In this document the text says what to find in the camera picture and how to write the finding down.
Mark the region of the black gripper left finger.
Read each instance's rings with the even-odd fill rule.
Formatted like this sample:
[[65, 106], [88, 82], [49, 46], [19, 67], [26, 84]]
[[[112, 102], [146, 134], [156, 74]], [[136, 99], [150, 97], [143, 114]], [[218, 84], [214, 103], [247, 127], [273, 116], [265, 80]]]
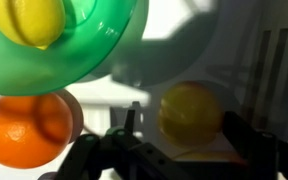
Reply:
[[142, 143], [123, 128], [111, 128], [100, 138], [78, 137], [54, 180], [99, 180], [102, 171], [113, 168], [122, 180], [193, 180], [150, 143]]

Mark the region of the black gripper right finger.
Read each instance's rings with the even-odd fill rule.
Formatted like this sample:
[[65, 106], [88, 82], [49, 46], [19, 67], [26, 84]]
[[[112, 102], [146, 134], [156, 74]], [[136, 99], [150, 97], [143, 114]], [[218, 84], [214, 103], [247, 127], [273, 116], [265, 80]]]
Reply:
[[227, 111], [222, 132], [238, 154], [247, 160], [249, 180], [288, 180], [288, 141], [274, 134], [255, 130], [238, 114]]

